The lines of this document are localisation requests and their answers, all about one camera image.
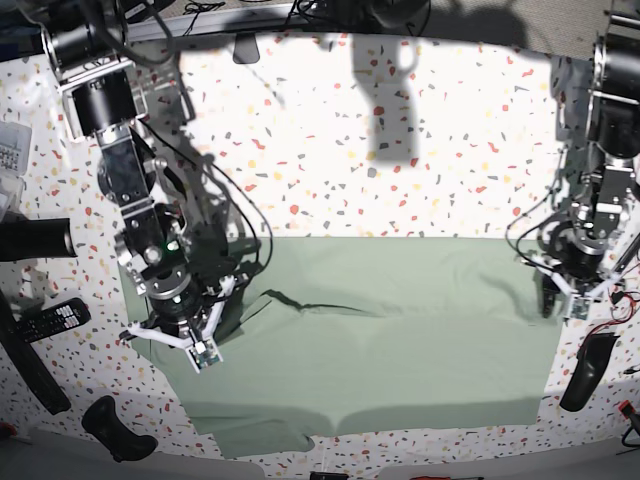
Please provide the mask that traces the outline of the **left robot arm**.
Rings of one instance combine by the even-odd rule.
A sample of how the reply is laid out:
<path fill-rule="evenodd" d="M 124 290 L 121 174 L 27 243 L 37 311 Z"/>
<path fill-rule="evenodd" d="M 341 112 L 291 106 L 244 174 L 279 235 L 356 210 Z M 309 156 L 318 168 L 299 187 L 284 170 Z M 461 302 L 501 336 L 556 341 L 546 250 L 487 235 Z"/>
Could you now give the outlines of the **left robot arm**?
<path fill-rule="evenodd" d="M 555 56 L 551 93 L 563 150 L 527 232 L 540 314 L 584 320 L 639 259 L 639 4 L 613 1 L 585 60 Z"/>

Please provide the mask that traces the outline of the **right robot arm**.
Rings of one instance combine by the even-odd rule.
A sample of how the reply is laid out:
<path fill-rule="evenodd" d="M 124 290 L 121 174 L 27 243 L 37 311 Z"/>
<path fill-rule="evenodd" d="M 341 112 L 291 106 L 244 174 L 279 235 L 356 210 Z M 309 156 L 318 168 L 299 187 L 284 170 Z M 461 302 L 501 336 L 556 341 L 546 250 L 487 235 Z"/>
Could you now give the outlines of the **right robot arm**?
<path fill-rule="evenodd" d="M 93 138 L 100 148 L 99 187 L 124 223 L 116 257 L 151 307 L 122 339 L 181 350 L 197 372 L 221 362 L 214 335 L 240 284 L 225 228 L 215 222 L 211 238 L 199 235 L 183 182 L 135 128 L 147 105 L 129 72 L 172 63 L 171 31 L 163 55 L 153 58 L 131 48 L 118 1 L 22 1 L 19 8 L 41 29 L 72 138 Z"/>

